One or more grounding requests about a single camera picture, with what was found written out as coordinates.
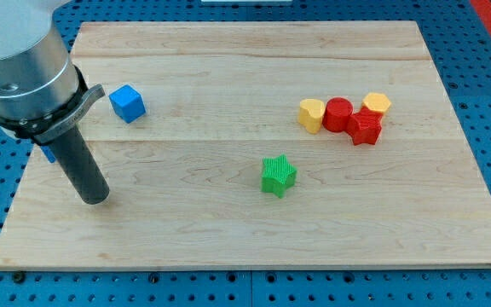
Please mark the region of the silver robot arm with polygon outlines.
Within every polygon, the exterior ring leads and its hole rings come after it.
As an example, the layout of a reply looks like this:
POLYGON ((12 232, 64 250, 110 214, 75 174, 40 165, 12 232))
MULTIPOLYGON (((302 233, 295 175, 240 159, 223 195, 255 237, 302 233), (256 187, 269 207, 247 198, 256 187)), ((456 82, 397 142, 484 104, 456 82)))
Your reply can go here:
POLYGON ((72 63, 53 13, 65 0, 0 0, 0 125, 45 145, 75 128, 101 85, 72 63))

